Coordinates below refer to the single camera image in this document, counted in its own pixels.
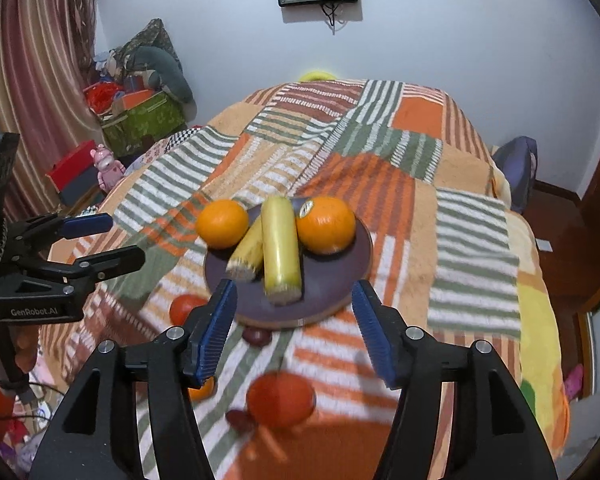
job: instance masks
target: screw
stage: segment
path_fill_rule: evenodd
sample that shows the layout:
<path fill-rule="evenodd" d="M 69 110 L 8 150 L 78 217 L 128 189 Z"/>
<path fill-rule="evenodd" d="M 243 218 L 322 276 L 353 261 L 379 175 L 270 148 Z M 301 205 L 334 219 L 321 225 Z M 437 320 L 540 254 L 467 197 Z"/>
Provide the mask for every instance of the screw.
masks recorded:
<path fill-rule="evenodd" d="M 167 337 L 171 340 L 180 339 L 184 336 L 184 329 L 181 326 L 172 326 L 167 330 Z"/>
<path fill-rule="evenodd" d="M 424 332 L 421 328 L 417 327 L 417 326 L 410 326 L 406 331 L 405 334 L 407 335 L 407 337 L 409 339 L 413 339 L 415 341 L 417 341 L 418 339 L 422 339 L 424 337 Z"/>
<path fill-rule="evenodd" d="M 492 348 L 493 346 L 491 346 L 491 343 L 485 341 L 484 339 L 480 339 L 475 342 L 475 349 L 481 354 L 488 354 L 491 352 Z"/>
<path fill-rule="evenodd" d="M 111 339 L 106 339 L 98 345 L 98 352 L 101 354 L 108 354 L 111 352 L 116 344 Z"/>

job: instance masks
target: purple plate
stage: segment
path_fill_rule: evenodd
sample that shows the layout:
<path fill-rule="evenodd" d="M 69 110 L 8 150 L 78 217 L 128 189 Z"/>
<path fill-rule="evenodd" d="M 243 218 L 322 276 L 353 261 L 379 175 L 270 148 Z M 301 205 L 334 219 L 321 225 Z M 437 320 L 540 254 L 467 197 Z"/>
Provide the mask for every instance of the purple plate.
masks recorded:
<path fill-rule="evenodd" d="M 296 214 L 306 198 L 292 198 Z M 250 224 L 260 214 L 260 205 L 248 210 Z M 279 330 L 315 323 L 335 314 L 351 301 L 351 287 L 367 278 L 371 271 L 373 244 L 365 225 L 356 218 L 356 239 L 344 251 L 333 256 L 318 256 L 301 251 L 302 298 L 296 303 L 274 306 L 267 301 L 262 273 L 250 283 L 238 287 L 237 322 L 257 328 Z M 209 250 L 205 257 L 205 279 L 209 290 L 216 290 L 226 278 L 225 269 L 234 248 Z"/>

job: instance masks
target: patchwork quilt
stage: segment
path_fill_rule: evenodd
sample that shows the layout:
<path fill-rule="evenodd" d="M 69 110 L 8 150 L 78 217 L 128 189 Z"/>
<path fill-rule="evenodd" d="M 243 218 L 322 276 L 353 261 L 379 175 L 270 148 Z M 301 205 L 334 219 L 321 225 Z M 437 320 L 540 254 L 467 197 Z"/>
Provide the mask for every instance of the patchwork quilt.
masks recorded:
<path fill-rule="evenodd" d="M 97 343 L 147 341 L 179 294 L 210 295 L 196 218 L 212 200 L 249 208 L 272 193 L 337 196 L 372 233 L 370 280 L 384 304 L 438 340 L 490 341 L 560 454 L 568 431 L 560 347 L 534 235 L 509 210 L 509 187 L 468 118 L 443 91 L 379 80 L 291 83 L 254 92 L 164 150 L 108 197 L 114 228 L 77 241 L 71 261 L 137 244 L 142 270 L 101 283 L 84 320 L 47 326 L 42 344 L 70 383 Z M 194 405 L 218 479 L 369 479 L 399 392 L 371 367 L 350 306 L 323 322 L 249 346 L 234 324 L 217 393 Z M 285 369 L 312 382 L 317 407 L 286 432 L 240 435 L 224 414 L 251 382 Z M 444 384 L 430 478 L 443 475 L 453 387 Z M 138 430 L 147 478 L 158 478 L 146 401 Z"/>

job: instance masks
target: pillow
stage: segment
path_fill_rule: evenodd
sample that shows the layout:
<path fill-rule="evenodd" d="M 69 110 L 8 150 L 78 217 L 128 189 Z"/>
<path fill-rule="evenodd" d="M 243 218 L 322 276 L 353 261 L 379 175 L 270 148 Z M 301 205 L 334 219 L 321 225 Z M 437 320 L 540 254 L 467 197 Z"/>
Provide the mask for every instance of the pillow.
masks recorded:
<path fill-rule="evenodd" d="M 156 46 L 139 46 L 126 58 L 125 68 L 130 72 L 152 71 L 150 79 L 145 83 L 148 88 L 155 88 L 155 76 L 160 76 L 162 89 L 179 103 L 193 101 L 191 88 L 184 79 L 180 67 L 173 56 Z"/>

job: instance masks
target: wooden floor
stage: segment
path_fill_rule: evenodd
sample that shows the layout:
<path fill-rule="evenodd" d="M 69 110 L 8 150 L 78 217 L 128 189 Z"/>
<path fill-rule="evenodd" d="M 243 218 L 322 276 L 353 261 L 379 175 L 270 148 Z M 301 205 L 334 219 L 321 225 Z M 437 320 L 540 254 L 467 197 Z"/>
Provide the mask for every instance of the wooden floor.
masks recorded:
<path fill-rule="evenodd" d="M 549 240 L 554 250 L 540 251 L 540 266 L 558 324 L 566 375 L 583 362 L 576 314 L 600 288 L 600 232 L 587 227 L 576 203 L 537 189 L 524 217 L 536 238 Z"/>

